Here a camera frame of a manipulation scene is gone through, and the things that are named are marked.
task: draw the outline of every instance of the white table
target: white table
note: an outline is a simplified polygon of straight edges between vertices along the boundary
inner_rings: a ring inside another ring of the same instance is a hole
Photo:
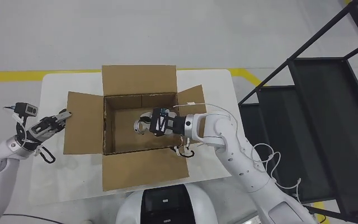
[[[239,121],[239,133],[244,134],[229,71],[225,69],[177,71],[177,85],[178,91],[202,85],[205,102],[229,110]],[[41,119],[44,116],[51,116],[65,108],[68,91],[103,95],[101,73],[45,76],[37,117]],[[207,106],[206,109],[217,110],[212,106]],[[200,146],[200,150],[197,150],[197,146],[192,145],[195,156],[187,159],[188,178],[103,192],[102,155],[63,155],[63,143],[64,132],[61,132],[44,144],[56,157],[54,164],[48,165],[41,157],[34,158],[29,194],[31,204],[57,203],[230,176],[215,156],[213,148]]]

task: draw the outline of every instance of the gray floor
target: gray floor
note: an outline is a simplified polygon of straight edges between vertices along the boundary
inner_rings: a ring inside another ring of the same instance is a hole
[[[99,69],[102,64],[175,64],[178,68],[249,68],[264,79],[341,8],[340,0],[123,0],[0,2],[0,71]],[[357,28],[344,19],[303,56],[342,56],[358,46]],[[358,67],[358,57],[351,59]],[[237,99],[253,84],[233,77]],[[287,70],[271,85],[290,84]],[[0,83],[0,105],[39,104],[41,82]],[[0,110],[0,136],[15,122]],[[125,195],[51,206],[27,200],[31,160],[23,161],[7,213],[25,213],[78,223],[113,223]],[[231,178],[198,183],[214,202],[220,223],[253,204]],[[3,217],[0,224],[40,223]]]

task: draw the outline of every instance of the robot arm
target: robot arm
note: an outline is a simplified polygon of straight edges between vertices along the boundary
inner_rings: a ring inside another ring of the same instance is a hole
[[[260,160],[258,153],[244,136],[237,134],[237,127],[228,113],[219,111],[171,118],[166,116],[165,110],[161,110],[159,116],[154,110],[150,118],[149,130],[157,136],[165,134],[168,128],[174,134],[213,146],[218,159],[254,201],[262,223],[316,223],[306,208],[277,187],[263,164],[255,162]],[[205,127],[201,138],[199,126],[203,118]]]
[[[28,116],[37,115],[37,108],[30,104],[17,103],[9,109],[13,109],[15,114],[18,114],[15,117],[18,122],[23,123],[22,126],[25,126]],[[17,134],[0,143],[0,217],[10,202],[20,160],[27,159],[45,140],[60,132],[65,127],[65,120],[70,116],[70,112],[63,110],[58,115],[45,117],[31,126],[26,134],[22,126],[17,123]],[[43,153],[40,152],[40,154],[47,161]]]

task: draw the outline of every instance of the open cardboard box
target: open cardboard box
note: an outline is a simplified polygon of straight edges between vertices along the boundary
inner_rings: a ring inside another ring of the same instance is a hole
[[[175,66],[102,66],[103,96],[68,93],[64,154],[101,153],[103,190],[186,178],[186,159],[169,147],[179,136],[138,135],[134,122],[156,107],[178,115],[205,113],[201,86],[177,92]]]

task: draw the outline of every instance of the yellow stripe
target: yellow stripe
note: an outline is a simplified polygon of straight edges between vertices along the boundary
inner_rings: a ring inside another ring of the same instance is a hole
[[[193,70],[194,68],[183,68],[178,70]],[[228,68],[232,76],[243,77],[253,85],[257,86],[261,81],[244,68]],[[45,75],[51,73],[87,73],[101,72],[101,70],[53,70],[53,71],[0,71],[0,82],[16,81],[41,81]]]
[[[259,80],[256,76],[254,76],[251,72],[249,72],[247,69],[244,68],[229,68],[228,69],[231,73],[231,76],[240,76],[245,78],[247,81],[252,83],[255,86],[258,86],[258,84],[261,83],[261,80]]]
[[[3,71],[0,72],[0,82],[41,81],[51,73],[86,73],[101,72],[101,70],[54,70],[54,71]]]
[[[313,203],[313,207],[315,208],[320,208],[320,209],[324,209],[324,203],[323,202],[315,202]],[[324,216],[321,214],[317,214],[316,215],[318,218],[318,222],[322,222],[322,220],[324,220]],[[322,222],[323,224],[329,224],[329,220],[328,217],[326,218],[326,220],[324,222]]]

